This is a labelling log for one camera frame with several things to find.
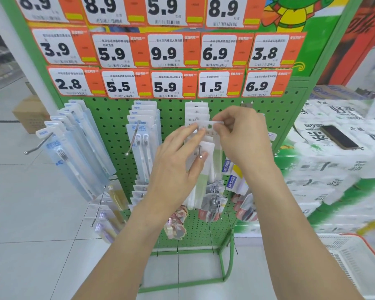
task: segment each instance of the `cardboard box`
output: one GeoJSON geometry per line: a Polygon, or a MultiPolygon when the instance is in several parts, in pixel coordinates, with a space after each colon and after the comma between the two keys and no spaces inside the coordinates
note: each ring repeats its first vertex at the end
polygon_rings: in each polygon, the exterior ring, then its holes
{"type": "Polygon", "coordinates": [[[23,99],[14,108],[13,114],[29,134],[45,128],[44,121],[50,120],[49,113],[36,95],[23,99]]]}

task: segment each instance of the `left hand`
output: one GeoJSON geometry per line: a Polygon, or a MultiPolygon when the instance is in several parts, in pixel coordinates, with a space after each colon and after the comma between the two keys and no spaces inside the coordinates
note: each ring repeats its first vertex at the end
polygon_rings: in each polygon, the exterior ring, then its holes
{"type": "Polygon", "coordinates": [[[183,203],[197,183],[208,154],[196,157],[189,171],[186,160],[195,151],[205,136],[200,129],[186,144],[185,139],[197,129],[197,124],[181,126],[165,138],[155,154],[147,195],[142,201],[157,215],[167,219],[183,203]]]}

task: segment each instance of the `right hand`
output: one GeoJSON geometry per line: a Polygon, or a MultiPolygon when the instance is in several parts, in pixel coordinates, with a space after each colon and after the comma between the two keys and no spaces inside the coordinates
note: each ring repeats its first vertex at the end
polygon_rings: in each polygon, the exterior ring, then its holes
{"type": "Polygon", "coordinates": [[[264,115],[252,108],[230,106],[215,115],[213,121],[224,122],[214,124],[214,129],[220,135],[225,155],[243,173],[275,165],[264,115]]]}

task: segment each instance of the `green display rack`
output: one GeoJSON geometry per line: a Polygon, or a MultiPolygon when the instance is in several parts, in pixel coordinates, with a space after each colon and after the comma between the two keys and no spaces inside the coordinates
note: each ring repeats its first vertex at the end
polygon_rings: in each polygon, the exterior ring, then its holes
{"type": "MultiPolygon", "coordinates": [[[[59,95],[45,68],[46,61],[41,54],[39,47],[36,45],[31,31],[15,0],[0,0],[0,2],[57,106],[59,108],[63,107],[64,103],[71,98],[80,99],[81,97],[62,97],[59,95]]],[[[257,112],[265,114],[268,130],[277,134],[277,138],[272,145],[274,153],[277,153],[278,148],[281,146],[282,141],[285,139],[305,101],[309,98],[312,89],[316,85],[322,71],[327,65],[336,46],[339,44],[341,37],[361,2],[362,0],[350,0],[347,3],[311,75],[309,77],[292,77],[283,97],[205,99],[205,101],[209,102],[210,115],[215,115],[230,105],[240,105],[242,101],[244,103],[252,102],[253,108],[257,110],[257,112]]],[[[106,148],[115,168],[117,169],[117,176],[120,179],[125,194],[127,197],[130,197],[131,191],[133,190],[135,176],[137,175],[137,169],[133,155],[130,155],[129,157],[125,156],[125,152],[130,145],[125,126],[127,124],[127,115],[129,114],[133,100],[111,100],[101,97],[84,97],[84,100],[93,114],[106,148]]],[[[161,131],[164,139],[171,131],[184,124],[184,106],[186,100],[156,100],[158,102],[157,106],[161,111],[161,131]]],[[[169,240],[165,233],[161,232],[159,242],[155,245],[153,255],[214,251],[220,257],[222,277],[210,280],[141,288],[140,293],[168,288],[224,282],[229,277],[234,254],[234,238],[233,230],[231,230],[231,228],[236,221],[235,212],[233,211],[233,203],[229,201],[222,213],[222,219],[217,222],[212,222],[210,225],[199,220],[197,216],[196,210],[190,211],[189,216],[185,221],[187,234],[181,241],[169,240]],[[230,244],[230,261],[228,270],[225,272],[221,253],[228,244],[230,244]]]]}

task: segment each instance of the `hand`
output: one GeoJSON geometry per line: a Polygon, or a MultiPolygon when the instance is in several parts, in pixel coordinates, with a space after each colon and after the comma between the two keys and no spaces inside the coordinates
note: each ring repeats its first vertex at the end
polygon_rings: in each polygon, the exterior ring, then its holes
{"type": "Polygon", "coordinates": [[[252,108],[230,106],[213,117],[225,155],[244,172],[275,165],[264,115],[252,108]]]}
{"type": "Polygon", "coordinates": [[[185,139],[197,129],[197,124],[180,127],[165,138],[155,154],[153,170],[147,195],[143,202],[149,204],[154,213],[164,216],[164,222],[176,211],[190,194],[203,170],[208,153],[195,159],[189,171],[186,171],[186,160],[195,151],[205,136],[205,129],[186,144],[185,139]]]}

